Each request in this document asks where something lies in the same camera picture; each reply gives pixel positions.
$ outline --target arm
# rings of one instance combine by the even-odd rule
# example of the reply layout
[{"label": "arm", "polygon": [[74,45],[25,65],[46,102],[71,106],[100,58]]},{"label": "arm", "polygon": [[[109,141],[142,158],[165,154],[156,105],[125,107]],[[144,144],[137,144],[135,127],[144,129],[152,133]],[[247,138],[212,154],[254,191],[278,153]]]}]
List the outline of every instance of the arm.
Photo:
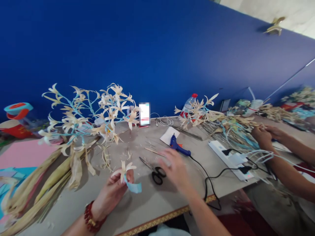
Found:
[{"label": "arm", "polygon": [[161,155],[166,156],[166,158],[171,162],[171,166],[167,167],[164,161],[159,159],[159,163],[165,170],[167,177],[189,202],[190,209],[196,219],[201,235],[231,236],[193,188],[188,178],[185,164],[180,155],[173,149],[166,149],[161,153]]},{"label": "arm", "polygon": [[304,145],[291,135],[283,132],[282,130],[266,126],[266,130],[271,133],[274,139],[277,139],[281,144],[286,146],[291,152],[299,156],[302,160],[315,165],[315,150]]},{"label": "arm", "polygon": [[[271,142],[271,134],[261,128],[255,127],[252,131],[253,137],[257,140],[263,150],[272,151],[279,156]],[[268,165],[275,172],[279,180],[295,195],[315,203],[315,184],[304,178],[294,167],[280,157],[274,157],[267,161]]]},{"label": "arm", "polygon": [[[134,172],[127,172],[128,182],[134,182]],[[120,202],[127,190],[127,185],[120,182],[120,173],[109,177],[104,188],[92,204],[92,215],[94,221],[102,221],[108,216]],[[85,224],[84,214],[82,214],[61,236],[93,236]]]}]

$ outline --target person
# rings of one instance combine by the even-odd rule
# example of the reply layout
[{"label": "person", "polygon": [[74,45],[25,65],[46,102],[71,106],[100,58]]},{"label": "person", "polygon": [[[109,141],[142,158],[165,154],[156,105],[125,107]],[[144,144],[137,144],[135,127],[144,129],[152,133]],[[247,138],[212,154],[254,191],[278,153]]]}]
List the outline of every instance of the person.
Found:
[{"label": "person", "polygon": [[[315,165],[314,149],[276,127],[255,127],[251,134],[263,150],[280,156],[272,146],[274,138],[305,162]],[[245,191],[251,202],[278,235],[314,235],[315,179],[277,156],[266,163],[280,183],[270,180],[276,188],[263,182],[248,187]]]},{"label": "person", "polygon": [[[184,195],[189,203],[191,212],[196,220],[197,226],[202,236],[231,236],[220,220],[209,209],[206,203],[199,196],[197,191],[189,180],[185,164],[181,156],[173,149],[166,149],[161,152],[171,163],[168,167],[163,160],[159,159],[161,167],[166,172],[167,177],[176,186],[177,190]],[[127,181],[134,182],[133,170],[129,170],[126,175]],[[110,176],[104,188],[93,202],[91,213],[93,220],[102,221],[105,219],[120,202],[127,191],[126,183],[120,182],[120,173]],[[88,230],[84,215],[82,214],[63,234],[62,236],[92,236]],[[157,235],[190,235],[186,231],[162,227],[157,232],[151,233],[150,236]]]}]

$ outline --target red cloth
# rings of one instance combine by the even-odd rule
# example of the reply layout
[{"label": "red cloth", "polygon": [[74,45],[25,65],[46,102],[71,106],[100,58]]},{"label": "red cloth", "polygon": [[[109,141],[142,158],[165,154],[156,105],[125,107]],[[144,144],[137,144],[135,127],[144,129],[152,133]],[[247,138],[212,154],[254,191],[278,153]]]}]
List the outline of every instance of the red cloth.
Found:
[{"label": "red cloth", "polygon": [[257,211],[242,210],[240,214],[218,216],[233,236],[277,236]]}]

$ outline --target scissors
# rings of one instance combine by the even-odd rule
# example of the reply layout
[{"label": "scissors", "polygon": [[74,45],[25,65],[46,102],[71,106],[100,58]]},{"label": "scissors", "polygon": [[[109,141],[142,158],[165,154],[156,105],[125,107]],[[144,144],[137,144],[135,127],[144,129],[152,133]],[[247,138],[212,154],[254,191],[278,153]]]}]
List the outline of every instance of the scissors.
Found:
[{"label": "scissors", "polygon": [[166,173],[165,171],[161,168],[161,167],[155,167],[153,168],[152,165],[150,165],[149,163],[147,163],[144,159],[142,159],[141,157],[139,157],[140,160],[152,170],[152,178],[153,181],[157,184],[157,185],[162,185],[163,184],[163,179],[166,177]]}]

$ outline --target table edge trim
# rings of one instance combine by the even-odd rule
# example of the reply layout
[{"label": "table edge trim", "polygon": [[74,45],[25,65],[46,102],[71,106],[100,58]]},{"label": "table edge trim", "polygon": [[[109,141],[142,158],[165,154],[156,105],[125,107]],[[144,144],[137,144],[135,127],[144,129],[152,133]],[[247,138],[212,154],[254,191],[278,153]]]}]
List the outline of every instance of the table edge trim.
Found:
[{"label": "table edge trim", "polygon": [[[210,195],[210,196],[207,197],[206,203],[209,203],[209,202],[212,202],[212,201],[215,201],[215,200],[216,200],[216,197],[214,195]],[[132,235],[138,234],[138,233],[140,233],[142,231],[145,231],[146,229],[152,228],[152,227],[154,227],[156,225],[159,225],[159,224],[161,224],[161,223],[163,223],[165,221],[168,221],[168,220],[170,220],[172,218],[175,218],[175,217],[177,217],[179,215],[182,215],[182,214],[184,214],[185,212],[188,212],[188,211],[189,211],[189,206],[187,205],[187,206],[184,206],[184,207],[179,208],[177,210],[171,211],[171,212],[169,212],[169,213],[167,213],[165,215],[162,215],[162,216],[160,216],[158,218],[155,218],[155,219],[153,219],[151,221],[148,221],[148,222],[146,222],[144,224],[136,226],[136,227],[134,227],[132,229],[129,229],[129,230],[123,232],[123,233],[116,234],[115,236],[132,236]]]}]

